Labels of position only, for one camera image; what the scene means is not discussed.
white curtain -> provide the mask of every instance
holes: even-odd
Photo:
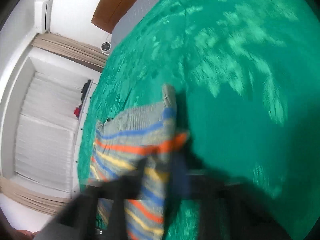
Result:
[[[15,171],[44,186],[70,192],[74,135],[81,88],[35,73],[16,137]]]

green bedspread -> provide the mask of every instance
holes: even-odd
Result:
[[[320,216],[319,52],[320,24],[304,0],[159,1],[108,59],[84,124],[79,179],[88,178],[96,121],[161,100],[167,82],[192,153],[260,190],[303,239]],[[167,239],[194,239],[195,208],[182,205]]]

yellow stripe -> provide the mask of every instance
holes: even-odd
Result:
[[[115,159],[115,158],[112,158],[112,157],[109,156],[109,155],[105,155],[105,154],[103,154],[103,153],[101,153],[101,152],[98,152],[98,151],[97,151],[97,154],[98,154],[101,158],[103,158],[103,159],[111,162],[112,164],[114,164],[114,165],[116,165],[116,166],[118,166],[118,167],[120,167],[120,168],[126,168],[126,169],[128,169],[128,170],[135,170],[135,167],[133,167],[133,166],[130,165],[129,163],[126,163],[126,162],[124,162],[124,161],[117,160],[117,159]]]
[[[150,231],[150,232],[153,232],[155,233],[156,235],[159,235],[159,236],[162,236],[163,233],[164,233],[164,230],[163,229],[159,229],[159,228],[150,228],[148,227],[144,222],[142,222],[142,220],[140,218],[138,218],[135,214],[133,214],[133,212],[131,212],[129,209],[125,208],[124,209],[128,215],[130,215],[138,224],[141,225],[141,227],[144,229],[144,230],[147,230],[147,231]]]
[[[145,168],[145,173],[147,175],[149,175],[153,180],[159,180],[161,182],[167,182],[169,179],[169,173],[168,172],[163,172],[163,173],[159,173],[156,172],[154,169],[152,168]]]
[[[98,212],[99,212],[99,215],[101,216],[103,222],[107,225],[108,224],[108,221],[109,219],[105,217],[105,215],[103,214],[101,208],[98,208]]]
[[[93,171],[95,178],[100,179],[100,177],[98,176],[97,170],[93,165],[90,165],[90,169]]]

beige curtain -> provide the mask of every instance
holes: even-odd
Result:
[[[100,49],[95,46],[51,33],[38,34],[31,45],[101,68],[104,67],[108,58],[107,55],[103,54]]]
[[[37,193],[4,177],[0,177],[0,189],[2,194],[15,202],[48,215],[55,215],[70,202],[70,198],[52,197]]]

wooden headboard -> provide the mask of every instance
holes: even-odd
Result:
[[[100,0],[91,22],[100,29],[112,33],[113,28],[136,0]]]

